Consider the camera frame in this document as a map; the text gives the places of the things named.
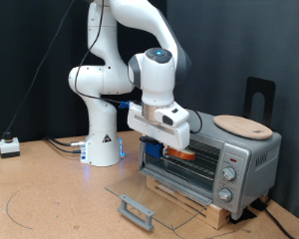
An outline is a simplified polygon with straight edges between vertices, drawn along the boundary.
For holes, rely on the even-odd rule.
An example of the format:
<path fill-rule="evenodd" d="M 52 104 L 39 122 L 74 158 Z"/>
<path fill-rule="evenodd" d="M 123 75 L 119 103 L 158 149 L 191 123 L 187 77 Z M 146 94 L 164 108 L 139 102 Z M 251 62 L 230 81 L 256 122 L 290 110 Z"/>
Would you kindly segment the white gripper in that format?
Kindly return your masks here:
<path fill-rule="evenodd" d="M 156 109 L 153 119 L 142 115 L 142 107 L 130 103 L 128 125 L 130 128 L 154 138 L 175 149 L 184 149 L 189 144 L 189 112 L 177 102 L 167 108 Z"/>

